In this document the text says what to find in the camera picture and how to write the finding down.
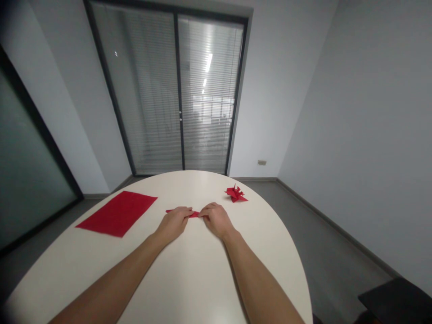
frosted glass panel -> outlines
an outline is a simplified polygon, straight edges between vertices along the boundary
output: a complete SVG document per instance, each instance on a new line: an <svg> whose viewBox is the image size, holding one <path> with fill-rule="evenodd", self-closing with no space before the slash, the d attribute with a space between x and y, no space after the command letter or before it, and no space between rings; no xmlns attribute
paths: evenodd
<svg viewBox="0 0 432 324"><path fill-rule="evenodd" d="M0 69L0 249L77 197Z"/></svg>
<svg viewBox="0 0 432 324"><path fill-rule="evenodd" d="M186 170L225 173L243 25L179 15Z"/></svg>
<svg viewBox="0 0 432 324"><path fill-rule="evenodd" d="M136 175L182 170L173 14L93 10Z"/></svg>

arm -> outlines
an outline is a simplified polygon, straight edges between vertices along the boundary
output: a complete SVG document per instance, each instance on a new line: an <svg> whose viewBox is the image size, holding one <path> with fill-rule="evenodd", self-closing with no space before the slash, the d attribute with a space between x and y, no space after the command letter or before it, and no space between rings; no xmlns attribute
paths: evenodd
<svg viewBox="0 0 432 324"><path fill-rule="evenodd" d="M276 279L233 227L225 209L212 202L199 217L225 244L247 315L254 323L304 324Z"/></svg>
<svg viewBox="0 0 432 324"><path fill-rule="evenodd" d="M100 277L50 323L116 323L162 249L183 233L192 208L177 207L156 232Z"/></svg>

red origami paper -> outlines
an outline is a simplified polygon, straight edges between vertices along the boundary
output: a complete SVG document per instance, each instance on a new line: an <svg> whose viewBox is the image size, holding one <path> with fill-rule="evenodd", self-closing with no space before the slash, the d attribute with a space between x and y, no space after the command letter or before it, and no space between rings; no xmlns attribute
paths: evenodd
<svg viewBox="0 0 432 324"><path fill-rule="evenodd" d="M233 203L235 203L237 200L248 201L245 197L243 197L244 193L243 191L240 191L239 186L237 186L237 189L235 188L235 184L234 187L227 188L225 192L231 196Z"/></svg>
<svg viewBox="0 0 432 324"><path fill-rule="evenodd" d="M198 211L194 211L193 214L191 216L189 216L189 218L198 217L198 215L199 215L199 212Z"/></svg>
<svg viewBox="0 0 432 324"><path fill-rule="evenodd" d="M156 199L123 191L76 227L121 238Z"/></svg>

hand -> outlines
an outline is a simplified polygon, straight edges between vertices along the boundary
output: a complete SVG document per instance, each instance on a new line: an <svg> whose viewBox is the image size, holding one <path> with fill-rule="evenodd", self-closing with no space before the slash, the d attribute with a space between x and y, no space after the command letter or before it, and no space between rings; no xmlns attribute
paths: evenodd
<svg viewBox="0 0 432 324"><path fill-rule="evenodd" d="M199 213L198 217L204 217L204 222L206 223L207 228L222 240L235 231L225 209L215 202L205 206Z"/></svg>
<svg viewBox="0 0 432 324"><path fill-rule="evenodd" d="M166 214L154 232L154 235L161 240L165 246L174 241L185 230L189 216L193 214L192 207L177 207Z"/></svg>

wrist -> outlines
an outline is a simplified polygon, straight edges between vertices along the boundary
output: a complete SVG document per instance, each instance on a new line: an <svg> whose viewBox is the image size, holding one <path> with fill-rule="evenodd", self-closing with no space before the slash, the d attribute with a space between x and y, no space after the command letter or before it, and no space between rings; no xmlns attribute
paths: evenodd
<svg viewBox="0 0 432 324"><path fill-rule="evenodd" d="M221 240L224 242L224 244L229 244L230 242L233 242L239 235L241 235L240 232L233 227L232 229L226 231L224 235L222 235Z"/></svg>
<svg viewBox="0 0 432 324"><path fill-rule="evenodd" d="M167 240L158 232L150 234L147 239L150 241L150 244L158 250L163 250L164 247L168 245Z"/></svg>

